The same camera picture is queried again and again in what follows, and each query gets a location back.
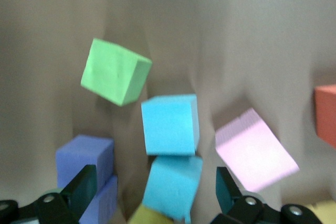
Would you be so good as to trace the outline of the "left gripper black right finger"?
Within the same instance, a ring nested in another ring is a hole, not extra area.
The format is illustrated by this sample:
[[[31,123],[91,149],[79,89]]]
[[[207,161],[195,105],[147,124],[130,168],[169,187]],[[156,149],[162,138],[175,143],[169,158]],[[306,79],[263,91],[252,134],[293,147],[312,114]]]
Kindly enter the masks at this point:
[[[287,204],[277,211],[255,196],[243,195],[226,167],[217,167],[215,189],[221,213],[211,223],[321,223],[302,205]]]

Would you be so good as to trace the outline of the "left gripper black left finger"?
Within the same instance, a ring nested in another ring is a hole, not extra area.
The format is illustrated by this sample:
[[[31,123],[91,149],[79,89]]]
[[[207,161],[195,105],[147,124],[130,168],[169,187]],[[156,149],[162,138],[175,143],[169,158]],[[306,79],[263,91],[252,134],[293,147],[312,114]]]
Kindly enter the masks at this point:
[[[59,193],[46,193],[27,206],[1,201],[1,223],[79,223],[97,193],[97,170],[86,165]]]

